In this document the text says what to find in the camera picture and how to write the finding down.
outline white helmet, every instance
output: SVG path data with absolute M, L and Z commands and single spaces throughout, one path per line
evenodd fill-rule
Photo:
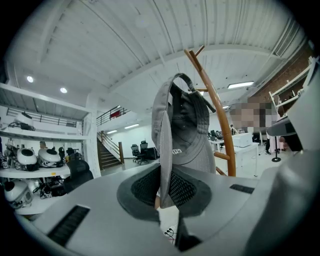
M 14 118 L 14 121 L 20 124 L 20 127 L 23 130 L 35 130 L 34 121 L 32 120 L 32 117 L 24 112 L 17 114 Z
M 14 209 L 29 206 L 33 199 L 27 183 L 17 179 L 4 183 L 4 196 Z
M 58 167 L 61 158 L 54 149 L 43 148 L 38 151 L 39 164 L 42 167 L 53 168 Z

